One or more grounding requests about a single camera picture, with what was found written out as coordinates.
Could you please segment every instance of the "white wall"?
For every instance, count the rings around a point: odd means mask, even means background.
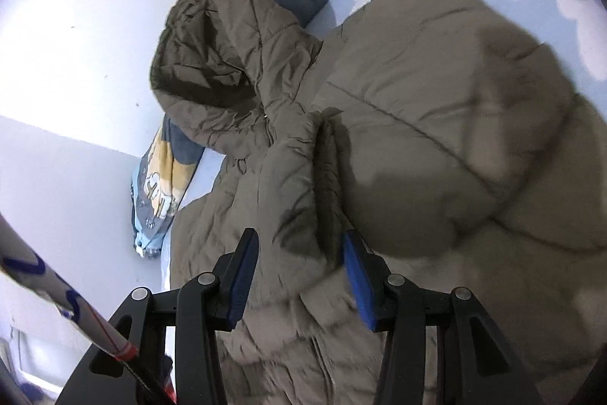
[[[104,316],[160,289],[131,248],[129,182],[162,117],[148,70],[175,1],[0,0],[0,211]],[[87,348],[21,292],[0,277],[13,325]]]
[[[135,287],[160,291],[158,260],[132,248],[129,181],[136,157],[0,117],[0,211],[23,239],[109,317]],[[0,277],[13,326],[84,351],[57,309]]]
[[[160,124],[149,65],[177,0],[0,0],[0,115],[132,155]]]

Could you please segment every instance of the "gray fabric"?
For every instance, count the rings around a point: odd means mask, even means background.
[[[341,267],[355,227],[421,287],[469,287],[549,404],[607,340],[607,129],[552,52],[479,0],[372,0],[323,42],[271,0],[180,0],[151,71],[227,155],[175,218],[171,285],[246,227],[260,257],[219,333],[230,403],[372,403],[382,337]],[[436,340],[427,338],[432,397]]]

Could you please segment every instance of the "jacket zipper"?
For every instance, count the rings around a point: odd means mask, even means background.
[[[269,123],[269,119],[268,119],[267,115],[263,116],[263,121],[265,122],[266,135],[268,135],[269,145],[272,146],[274,144],[274,141],[275,141],[275,136],[274,136],[274,133],[272,132],[271,125]]]
[[[331,373],[331,369],[327,364],[327,358],[324,352],[324,346],[321,343],[320,339],[318,339],[315,335],[312,335],[312,343],[314,345],[314,350],[316,356],[318,358],[318,363],[321,366],[322,373],[325,376],[327,383],[327,405],[332,405],[335,402],[335,382],[333,381],[333,375]]]

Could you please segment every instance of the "bolt head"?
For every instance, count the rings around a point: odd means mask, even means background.
[[[198,283],[201,285],[210,285],[215,281],[215,275],[213,273],[203,273],[198,277]]]
[[[457,287],[454,290],[455,297],[457,297],[460,301],[468,301],[472,297],[472,292],[470,292],[466,287]]]
[[[148,296],[148,289],[146,289],[145,287],[136,288],[135,290],[133,290],[133,292],[131,292],[131,297],[135,301],[142,301],[147,296]]]
[[[393,287],[399,287],[405,283],[405,277],[398,273],[393,273],[392,275],[389,275],[388,283]]]

